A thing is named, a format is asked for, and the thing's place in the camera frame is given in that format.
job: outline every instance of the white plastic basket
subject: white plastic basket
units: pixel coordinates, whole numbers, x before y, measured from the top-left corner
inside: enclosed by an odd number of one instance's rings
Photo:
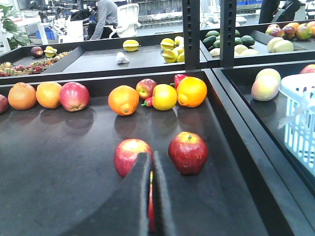
[[[280,92],[287,96],[284,144],[315,176],[315,73],[284,77]]]

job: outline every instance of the red apple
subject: red apple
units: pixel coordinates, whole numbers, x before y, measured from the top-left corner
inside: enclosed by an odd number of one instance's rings
[[[182,175],[198,174],[208,159],[206,142],[198,135],[181,132],[168,146],[168,155]]]
[[[300,74],[314,73],[314,72],[315,72],[315,64],[309,64],[300,71]]]
[[[118,144],[114,152],[114,166],[121,177],[125,177],[129,173],[141,152],[149,153],[151,162],[153,162],[152,149],[145,141],[126,139]]]
[[[293,26],[285,26],[282,29],[284,31],[285,39],[291,39],[295,36],[296,29]]]
[[[279,25],[277,25],[277,24],[271,24],[271,25],[269,25],[268,27],[267,27],[267,30],[266,30],[266,34],[270,34],[270,32],[273,30],[273,29],[275,29],[275,28],[280,28],[280,26]]]
[[[152,79],[143,79],[139,81],[136,85],[136,90],[139,93],[139,97],[143,100],[147,99],[148,97],[152,97],[154,87],[158,85]]]
[[[282,28],[274,28],[269,33],[271,36],[274,37],[284,37],[284,30]]]
[[[39,46],[34,46],[31,48],[31,55],[35,58],[41,58],[44,54],[44,50]]]
[[[0,114],[4,113],[9,107],[8,99],[0,94]]]
[[[153,172],[150,172],[150,192],[149,192],[149,209],[148,209],[148,218],[149,218],[149,231],[155,233],[156,231],[156,220],[154,217],[154,208],[153,208],[153,198],[152,198],[152,182],[153,182]]]
[[[89,101],[88,89],[78,82],[68,82],[60,90],[60,103],[69,112],[82,110]]]

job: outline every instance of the red chili pepper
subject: red chili pepper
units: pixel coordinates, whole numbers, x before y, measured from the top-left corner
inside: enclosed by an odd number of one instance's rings
[[[148,97],[146,100],[144,100],[144,103],[141,104],[141,106],[151,107],[152,106],[152,97]]]
[[[188,77],[189,75],[185,75],[185,74],[177,74],[174,76],[174,83],[171,83],[171,85],[174,86],[175,89],[177,89],[177,86],[179,85],[179,83],[183,80],[183,78]]]

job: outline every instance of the avocado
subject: avocado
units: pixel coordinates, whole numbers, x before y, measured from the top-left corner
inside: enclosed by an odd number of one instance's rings
[[[211,31],[208,31],[207,33],[206,33],[206,38],[207,37],[210,37],[210,36],[219,36],[220,35],[220,33],[218,32],[218,31],[216,31],[216,30],[211,30]]]
[[[235,45],[243,44],[243,41],[240,37],[235,37]]]
[[[255,44],[255,40],[250,35],[244,35],[241,39],[246,47],[250,47]]]
[[[203,45],[205,45],[206,48],[210,48],[216,39],[217,38],[214,35],[212,35],[212,36],[205,38],[202,41],[202,43],[203,43]]]
[[[237,29],[235,30],[235,37],[241,37],[241,33]]]
[[[214,48],[219,48],[220,47],[220,40],[216,40],[213,45]]]

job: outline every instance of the gray shirt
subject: gray shirt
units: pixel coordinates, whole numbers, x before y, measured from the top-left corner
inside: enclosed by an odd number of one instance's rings
[[[97,25],[91,40],[100,39],[104,25],[117,26],[117,5],[112,0],[100,0],[97,4]]]

